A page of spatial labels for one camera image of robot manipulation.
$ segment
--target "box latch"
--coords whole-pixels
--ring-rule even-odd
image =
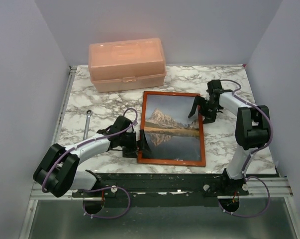
[[[123,82],[129,82],[129,81],[136,81],[136,77],[135,76],[123,77]]]

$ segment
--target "box lid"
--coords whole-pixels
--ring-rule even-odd
[[[92,81],[163,74],[161,41],[151,38],[91,44],[89,71]]]

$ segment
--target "table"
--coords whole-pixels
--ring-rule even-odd
[[[74,144],[83,139],[86,111],[92,110],[88,137],[98,129],[112,125],[118,115],[128,107],[139,113],[137,132],[140,126],[143,91],[167,91],[207,94],[207,82],[213,79],[231,79],[239,82],[242,98],[254,103],[252,91],[243,66],[167,66],[165,84],[161,87],[112,93],[98,93],[90,82],[87,66],[78,66],[71,88],[68,104],[61,122],[58,143]],[[234,89],[230,82],[222,82],[225,89]],[[134,113],[126,114],[134,119]],[[93,157],[78,168],[98,173],[222,173],[231,161],[235,150],[236,117],[228,110],[217,115],[216,122],[204,125],[206,167],[168,166],[138,164],[134,158],[122,158],[119,151],[109,151]],[[257,153],[247,173],[276,174],[269,149]]]

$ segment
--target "gray floor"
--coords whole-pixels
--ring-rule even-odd
[[[260,211],[265,199],[243,199],[237,212]],[[122,209],[104,209],[104,215]],[[241,219],[220,208],[131,208],[115,220],[83,216],[81,201],[41,201],[31,230],[32,239],[295,239],[283,199],[272,199],[261,217]]]

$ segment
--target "landscape picture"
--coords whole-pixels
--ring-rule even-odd
[[[202,118],[188,118],[196,95],[144,92],[141,129],[150,152],[138,162],[205,166]]]

